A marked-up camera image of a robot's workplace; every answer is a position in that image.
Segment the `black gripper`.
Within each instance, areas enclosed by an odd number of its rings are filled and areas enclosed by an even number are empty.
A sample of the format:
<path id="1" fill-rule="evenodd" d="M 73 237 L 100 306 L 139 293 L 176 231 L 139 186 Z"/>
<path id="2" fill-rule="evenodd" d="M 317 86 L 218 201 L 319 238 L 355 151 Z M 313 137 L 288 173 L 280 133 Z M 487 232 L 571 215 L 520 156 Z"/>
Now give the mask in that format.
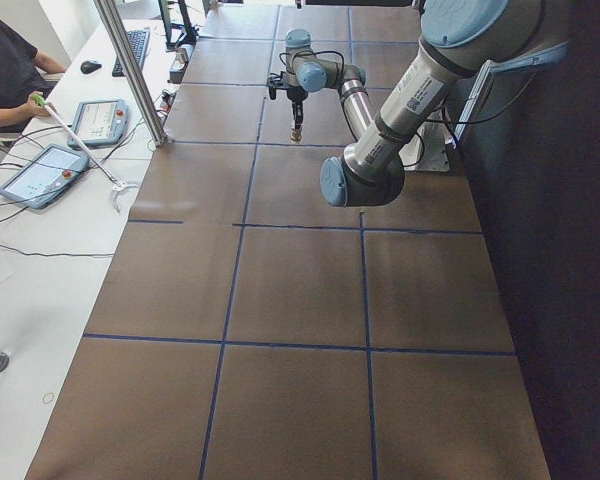
<path id="1" fill-rule="evenodd" d="M 306 100 L 306 91 L 300 86 L 287 89 L 287 98 L 292 102 L 292 133 L 300 133 L 304 121 L 303 102 Z"/>

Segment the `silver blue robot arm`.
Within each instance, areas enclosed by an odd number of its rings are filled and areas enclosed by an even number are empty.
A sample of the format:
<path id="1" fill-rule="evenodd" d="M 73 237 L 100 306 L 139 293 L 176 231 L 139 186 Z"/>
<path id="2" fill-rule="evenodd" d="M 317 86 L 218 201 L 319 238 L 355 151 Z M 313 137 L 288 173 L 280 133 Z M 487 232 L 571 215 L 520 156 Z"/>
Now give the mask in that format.
<path id="1" fill-rule="evenodd" d="M 339 88 L 355 138 L 326 159 L 320 187 L 335 207 L 381 206 L 404 183 L 402 148 L 460 79 L 487 61 L 537 68 L 555 62 L 568 41 L 571 1 L 428 1 L 419 50 L 376 114 L 360 78 Z"/>
<path id="2" fill-rule="evenodd" d="M 323 89 L 338 92 L 345 121 L 354 138 L 360 138 L 374 120 L 365 88 L 365 71 L 348 64 L 337 51 L 333 53 L 337 57 L 335 60 L 322 59 L 321 54 L 311 47 L 311 35 L 308 31 L 292 29 L 286 33 L 285 50 L 279 54 L 285 69 L 279 73 L 271 73 L 267 80 L 272 100 L 281 90 L 291 102 L 290 140 L 294 143 L 300 142 L 302 138 L 303 102 L 309 94 Z"/>

